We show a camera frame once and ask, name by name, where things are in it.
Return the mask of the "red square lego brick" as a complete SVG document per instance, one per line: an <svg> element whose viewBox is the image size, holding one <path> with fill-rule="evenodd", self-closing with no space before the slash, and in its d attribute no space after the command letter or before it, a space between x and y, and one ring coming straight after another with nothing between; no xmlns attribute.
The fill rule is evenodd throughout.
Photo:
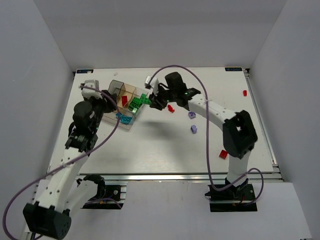
<svg viewBox="0 0 320 240"><path fill-rule="evenodd" d="M226 159L227 158L227 156L228 156L228 152L227 151L225 151L225 150L221 150L221 152L220 152L220 154L219 154L219 157L221 158L221 159Z"/></svg>

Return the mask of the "purple lego brick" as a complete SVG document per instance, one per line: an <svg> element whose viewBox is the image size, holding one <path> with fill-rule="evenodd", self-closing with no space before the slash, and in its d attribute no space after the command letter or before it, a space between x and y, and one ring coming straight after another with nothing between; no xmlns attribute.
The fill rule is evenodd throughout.
<svg viewBox="0 0 320 240"><path fill-rule="evenodd" d="M192 126L190 127L190 130L191 130L191 132L192 132L193 134L195 134L195 133L197 133L198 128L196 127L196 125L192 125Z"/></svg>
<svg viewBox="0 0 320 240"><path fill-rule="evenodd" d="M194 118L196 118L196 113L193 112L193 111L189 111L189 112L188 112L188 117L189 117L190 119L194 119Z"/></svg>

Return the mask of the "cyan 2x4 lego brick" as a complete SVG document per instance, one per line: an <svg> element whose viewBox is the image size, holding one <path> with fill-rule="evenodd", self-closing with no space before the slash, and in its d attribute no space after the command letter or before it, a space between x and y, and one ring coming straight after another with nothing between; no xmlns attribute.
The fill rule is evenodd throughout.
<svg viewBox="0 0 320 240"><path fill-rule="evenodd" d="M125 124L125 125L129 125L131 121L132 121L132 117L129 117L129 116L124 116L124 115L123 115L123 116L120 118L120 122L121 122L122 124Z"/></svg>

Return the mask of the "red round lego piece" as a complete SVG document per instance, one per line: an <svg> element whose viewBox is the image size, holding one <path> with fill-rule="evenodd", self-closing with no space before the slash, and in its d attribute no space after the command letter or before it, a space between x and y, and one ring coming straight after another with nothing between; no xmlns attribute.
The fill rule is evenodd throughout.
<svg viewBox="0 0 320 240"><path fill-rule="evenodd" d="M175 109L170 104L167 105L167 108L171 113L175 112Z"/></svg>

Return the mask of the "clear plastic container upper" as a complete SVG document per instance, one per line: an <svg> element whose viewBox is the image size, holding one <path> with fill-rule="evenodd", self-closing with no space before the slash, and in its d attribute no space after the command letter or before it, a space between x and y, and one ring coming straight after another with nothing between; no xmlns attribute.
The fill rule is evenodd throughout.
<svg viewBox="0 0 320 240"><path fill-rule="evenodd" d="M130 90L132 91L128 94L130 98L126 108L135 119L140 114L143 106L147 105L149 93L145 89L138 87L130 88Z"/></svg>

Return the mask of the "amber plastic container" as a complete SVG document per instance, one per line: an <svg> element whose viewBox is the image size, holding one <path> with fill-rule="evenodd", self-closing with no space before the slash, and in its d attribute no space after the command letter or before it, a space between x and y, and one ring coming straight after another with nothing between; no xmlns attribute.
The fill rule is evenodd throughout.
<svg viewBox="0 0 320 240"><path fill-rule="evenodd" d="M116 93L117 106L120 109L128 110L131 101L136 96L137 88L130 84L124 83L120 88L116 89Z"/></svg>

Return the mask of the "cyan 2x2 lego brick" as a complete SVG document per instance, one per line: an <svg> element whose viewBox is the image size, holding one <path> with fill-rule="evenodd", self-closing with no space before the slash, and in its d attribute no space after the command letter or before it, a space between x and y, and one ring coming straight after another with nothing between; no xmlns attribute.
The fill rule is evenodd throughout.
<svg viewBox="0 0 320 240"><path fill-rule="evenodd" d="M117 119L120 119L122 117L122 114L120 113L120 112L118 112L117 114L116 114L116 118Z"/></svg>

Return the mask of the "left blue corner label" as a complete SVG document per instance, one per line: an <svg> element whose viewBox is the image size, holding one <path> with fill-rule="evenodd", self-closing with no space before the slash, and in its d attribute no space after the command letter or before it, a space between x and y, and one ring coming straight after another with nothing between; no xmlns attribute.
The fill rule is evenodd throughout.
<svg viewBox="0 0 320 240"><path fill-rule="evenodd" d="M78 69L76 74L92 74L93 72L93 69Z"/></svg>

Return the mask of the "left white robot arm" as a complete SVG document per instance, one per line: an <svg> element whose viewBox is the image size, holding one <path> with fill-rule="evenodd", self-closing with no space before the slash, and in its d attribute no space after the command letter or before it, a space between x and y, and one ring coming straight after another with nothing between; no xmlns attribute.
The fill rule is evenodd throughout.
<svg viewBox="0 0 320 240"><path fill-rule="evenodd" d="M72 216L89 200L105 196L105 183L97 174L84 177L77 190L70 193L82 165L98 140L97 131L105 113L116 110L116 94L107 90L82 90L83 101L73 108L72 123L68 129L61 170L55 171L39 198L28 203L23 216L31 232L62 240L72 223Z"/></svg>

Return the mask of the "clear plastic container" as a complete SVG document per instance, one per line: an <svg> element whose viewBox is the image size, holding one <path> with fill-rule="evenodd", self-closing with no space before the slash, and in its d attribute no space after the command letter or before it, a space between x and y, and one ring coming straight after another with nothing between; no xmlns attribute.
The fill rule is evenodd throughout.
<svg viewBox="0 0 320 240"><path fill-rule="evenodd" d="M115 125L119 120L118 127L129 131L135 122L135 115L132 114L130 111L114 111L110 113L105 113L102 117L102 120L113 125Z"/></svg>
<svg viewBox="0 0 320 240"><path fill-rule="evenodd" d="M138 87L130 88L130 90L132 91L128 94L130 98L126 108L135 119L140 114L143 106L147 105L149 93L145 89Z"/></svg>

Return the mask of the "right blue corner label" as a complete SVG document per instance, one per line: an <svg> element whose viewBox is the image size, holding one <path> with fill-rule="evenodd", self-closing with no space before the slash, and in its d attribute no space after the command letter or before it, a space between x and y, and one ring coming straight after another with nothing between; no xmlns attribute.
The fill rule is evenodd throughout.
<svg viewBox="0 0 320 240"><path fill-rule="evenodd" d="M241 67L225 67L226 72L242 72L243 69Z"/></svg>

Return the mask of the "clear plastic container lower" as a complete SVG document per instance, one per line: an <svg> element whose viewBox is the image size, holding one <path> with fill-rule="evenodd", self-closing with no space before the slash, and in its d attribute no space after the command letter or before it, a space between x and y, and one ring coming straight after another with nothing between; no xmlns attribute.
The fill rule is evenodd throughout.
<svg viewBox="0 0 320 240"><path fill-rule="evenodd" d="M115 125L119 120L118 127L129 131L135 122L135 115L132 114L130 111L114 111L110 113L105 113L102 117L102 120L113 125Z"/></svg>

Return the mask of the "green 2x4 lego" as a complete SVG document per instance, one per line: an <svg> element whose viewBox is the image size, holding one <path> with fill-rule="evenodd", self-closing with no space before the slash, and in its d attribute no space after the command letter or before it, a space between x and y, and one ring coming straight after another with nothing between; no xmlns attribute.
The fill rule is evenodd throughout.
<svg viewBox="0 0 320 240"><path fill-rule="evenodd" d="M146 94L141 94L140 98L140 103L144 104L144 105L151 105L151 100L148 98L148 96Z"/></svg>
<svg viewBox="0 0 320 240"><path fill-rule="evenodd" d="M134 112L134 109L139 109L142 106L140 99L138 97L134 97L130 104L128 105L128 109Z"/></svg>

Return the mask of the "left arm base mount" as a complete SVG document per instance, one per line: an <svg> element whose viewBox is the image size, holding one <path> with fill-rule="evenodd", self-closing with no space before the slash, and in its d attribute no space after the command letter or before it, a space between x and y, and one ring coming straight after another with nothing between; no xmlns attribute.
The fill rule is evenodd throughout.
<svg viewBox="0 0 320 240"><path fill-rule="evenodd" d="M97 185L97 194L90 198L82 209L120 210L126 197L126 187L115 183L106 183L98 174L89 174L76 180L79 187L82 181L91 181Z"/></svg>

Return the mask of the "blue corner label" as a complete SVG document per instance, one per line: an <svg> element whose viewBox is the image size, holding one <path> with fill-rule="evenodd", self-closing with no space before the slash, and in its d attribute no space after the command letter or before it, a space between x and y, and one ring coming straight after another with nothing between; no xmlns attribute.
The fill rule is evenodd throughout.
<svg viewBox="0 0 320 240"><path fill-rule="evenodd" d="M76 74L92 74L93 72L93 69L78 69Z"/></svg>
<svg viewBox="0 0 320 240"><path fill-rule="evenodd" d="M242 72L243 69L241 67L225 67L226 72Z"/></svg>

